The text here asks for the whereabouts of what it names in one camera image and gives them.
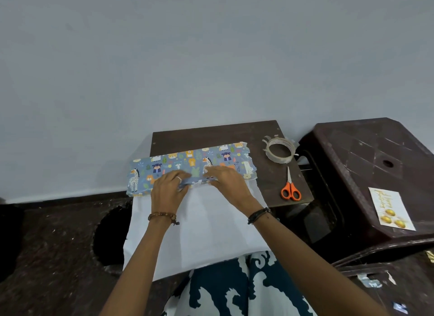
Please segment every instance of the white wall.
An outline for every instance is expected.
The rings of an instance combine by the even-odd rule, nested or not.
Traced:
[[[433,0],[0,0],[0,197],[126,189],[151,133],[387,116],[434,150]]]

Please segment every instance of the hand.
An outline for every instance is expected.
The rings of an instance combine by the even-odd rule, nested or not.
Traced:
[[[245,216],[262,209],[261,204],[252,196],[246,181],[236,170],[225,166],[207,167],[208,173],[204,176],[214,176],[218,181],[210,181],[210,185],[216,187],[219,192]]]
[[[182,180],[191,176],[190,173],[182,170],[171,171],[164,174],[154,182],[154,187],[151,192],[151,212],[168,212],[176,214],[179,204],[188,191],[188,185],[181,191],[178,191],[179,179]]]

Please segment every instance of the blue patterned fabric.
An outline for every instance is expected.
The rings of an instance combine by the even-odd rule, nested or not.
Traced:
[[[249,156],[247,143],[236,142],[223,146],[187,150],[179,153],[160,155],[144,159],[135,159],[130,163],[127,194],[142,196],[150,193],[155,180],[163,174],[173,170],[184,170],[191,173],[191,177],[183,180],[185,185],[198,186],[215,180],[213,177],[203,176],[208,166],[229,166],[242,174],[246,180],[254,180],[256,167]]]
[[[161,316],[316,316],[273,252],[257,252],[194,270]]]

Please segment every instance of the scissors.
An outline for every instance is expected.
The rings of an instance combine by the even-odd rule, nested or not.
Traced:
[[[290,174],[290,167],[288,166],[288,182],[286,183],[286,186],[282,188],[280,191],[280,195],[283,199],[290,199],[292,198],[295,201],[298,201],[301,199],[301,193],[298,191],[296,186],[294,186],[292,180],[291,180],[291,174]]]

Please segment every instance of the blue animal print wrapping paper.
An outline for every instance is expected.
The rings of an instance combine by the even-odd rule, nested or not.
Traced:
[[[257,178],[256,167],[249,156],[247,143],[236,142],[223,146],[187,150],[180,153],[160,155],[155,157],[135,159],[131,164],[128,176],[127,194],[143,196],[149,194],[155,180],[173,170],[183,170],[191,173],[184,179],[180,187],[193,187],[214,181],[215,178],[203,176],[208,166],[228,166],[243,175],[246,180]]]

